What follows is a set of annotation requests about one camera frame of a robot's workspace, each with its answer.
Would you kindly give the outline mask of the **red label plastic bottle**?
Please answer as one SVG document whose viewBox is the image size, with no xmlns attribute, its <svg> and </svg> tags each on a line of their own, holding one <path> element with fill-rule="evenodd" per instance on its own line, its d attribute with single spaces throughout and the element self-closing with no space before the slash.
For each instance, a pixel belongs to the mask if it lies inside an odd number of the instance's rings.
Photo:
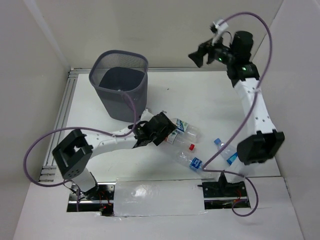
<svg viewBox="0 0 320 240">
<path fill-rule="evenodd" d="M 164 139 L 167 143 L 182 148 L 182 149 L 186 149 L 189 151 L 193 151 L 195 149 L 195 145 L 193 143 L 191 143 L 189 140 L 181 137 L 180 134 L 177 134 L 175 132 L 172 132 L 170 135 L 168 135 L 165 139 Z"/>
</svg>

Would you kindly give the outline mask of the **blue label bottle white cap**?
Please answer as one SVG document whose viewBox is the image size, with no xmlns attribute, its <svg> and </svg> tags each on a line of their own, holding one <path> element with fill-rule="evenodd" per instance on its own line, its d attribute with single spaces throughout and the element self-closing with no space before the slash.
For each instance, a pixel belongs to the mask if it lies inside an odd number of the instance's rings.
<svg viewBox="0 0 320 240">
<path fill-rule="evenodd" d="M 176 162 L 180 165 L 183 165 L 184 167 L 191 169 L 192 171 L 200 175 L 203 179 L 214 179 L 216 177 L 214 172 L 203 171 L 204 163 L 199 158 L 188 152 L 180 151 L 177 154 Z"/>
</svg>

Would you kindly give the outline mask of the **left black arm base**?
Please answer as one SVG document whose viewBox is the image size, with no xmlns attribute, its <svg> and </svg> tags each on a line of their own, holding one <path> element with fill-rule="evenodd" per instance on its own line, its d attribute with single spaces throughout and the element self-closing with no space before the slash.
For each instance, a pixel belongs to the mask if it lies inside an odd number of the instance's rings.
<svg viewBox="0 0 320 240">
<path fill-rule="evenodd" d="M 98 182 L 88 193 L 79 191 L 74 182 L 65 182 L 63 186 L 69 193 L 66 208 L 68 213 L 97 212 L 104 217 L 114 215 L 115 182 Z"/>
</svg>

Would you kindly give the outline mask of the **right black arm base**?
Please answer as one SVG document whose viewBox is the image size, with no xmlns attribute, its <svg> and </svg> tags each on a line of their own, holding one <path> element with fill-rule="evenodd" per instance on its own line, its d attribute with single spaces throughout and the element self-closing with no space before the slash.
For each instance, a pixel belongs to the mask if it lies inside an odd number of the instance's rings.
<svg viewBox="0 0 320 240">
<path fill-rule="evenodd" d="M 243 181 L 229 183 L 225 175 L 221 175 L 218 181 L 202 181 L 198 185 L 202 189 L 204 198 L 241 198 L 247 196 L 246 186 Z"/>
</svg>

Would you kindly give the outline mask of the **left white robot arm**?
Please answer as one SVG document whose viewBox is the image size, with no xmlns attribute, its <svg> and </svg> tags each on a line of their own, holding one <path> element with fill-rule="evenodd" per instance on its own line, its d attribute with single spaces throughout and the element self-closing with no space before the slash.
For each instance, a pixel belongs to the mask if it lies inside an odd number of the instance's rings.
<svg viewBox="0 0 320 240">
<path fill-rule="evenodd" d="M 86 200 L 94 200 L 100 191 L 99 185 L 87 169 L 90 159 L 117 150 L 135 149 L 150 143 L 158 146 L 173 131 L 176 125 L 163 113 L 153 115 L 145 111 L 141 121 L 113 132 L 84 134 L 72 130 L 52 151 L 53 158 L 64 180 L 72 181 Z"/>
</svg>

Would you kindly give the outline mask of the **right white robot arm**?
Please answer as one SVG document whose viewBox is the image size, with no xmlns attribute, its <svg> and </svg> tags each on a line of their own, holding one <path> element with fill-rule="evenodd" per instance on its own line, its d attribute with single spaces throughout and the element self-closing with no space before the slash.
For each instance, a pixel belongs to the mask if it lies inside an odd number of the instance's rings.
<svg viewBox="0 0 320 240">
<path fill-rule="evenodd" d="M 253 35 L 237 31 L 229 46 L 223 44 L 222 33 L 201 43 L 189 58 L 200 68 L 207 55 L 207 63 L 218 61 L 227 67 L 227 76 L 241 100 L 245 120 L 241 124 L 247 129 L 247 138 L 236 146 L 237 158 L 226 170 L 227 179 L 219 182 L 218 190 L 230 196 L 236 189 L 235 182 L 248 176 L 255 169 L 272 159 L 285 141 L 285 134 L 277 131 L 268 113 L 262 92 L 262 77 L 257 66 L 250 60 Z"/>
</svg>

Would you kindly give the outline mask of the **grey mesh waste bin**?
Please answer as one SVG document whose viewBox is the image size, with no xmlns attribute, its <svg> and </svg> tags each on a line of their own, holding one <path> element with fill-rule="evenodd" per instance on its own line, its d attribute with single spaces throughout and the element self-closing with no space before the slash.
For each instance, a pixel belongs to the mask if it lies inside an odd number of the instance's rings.
<svg viewBox="0 0 320 240">
<path fill-rule="evenodd" d="M 97 58 L 88 78 L 111 118 L 140 118 L 147 106 L 148 68 L 146 57 L 129 51 L 109 50 Z"/>
</svg>

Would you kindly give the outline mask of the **green blue label bottle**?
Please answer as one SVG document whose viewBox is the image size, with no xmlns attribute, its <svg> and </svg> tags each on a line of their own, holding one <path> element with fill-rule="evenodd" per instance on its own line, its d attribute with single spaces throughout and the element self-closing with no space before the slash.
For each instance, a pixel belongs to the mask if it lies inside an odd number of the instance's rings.
<svg viewBox="0 0 320 240">
<path fill-rule="evenodd" d="M 201 135 L 200 130 L 194 125 L 179 118 L 170 119 L 175 125 L 179 134 L 191 142 L 197 143 Z"/>
</svg>

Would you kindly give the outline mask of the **blue cap plastic bottle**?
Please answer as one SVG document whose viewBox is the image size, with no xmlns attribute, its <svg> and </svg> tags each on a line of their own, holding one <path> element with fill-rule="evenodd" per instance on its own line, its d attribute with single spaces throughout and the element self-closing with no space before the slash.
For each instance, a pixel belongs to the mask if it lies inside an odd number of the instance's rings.
<svg viewBox="0 0 320 240">
<path fill-rule="evenodd" d="M 221 150 L 225 145 L 219 138 L 214 140 L 214 144 L 217 147 L 217 150 Z M 222 158 L 228 163 L 229 166 L 233 164 L 233 162 L 237 159 L 238 153 L 234 146 L 228 145 L 224 150 L 221 151 L 220 155 Z"/>
</svg>

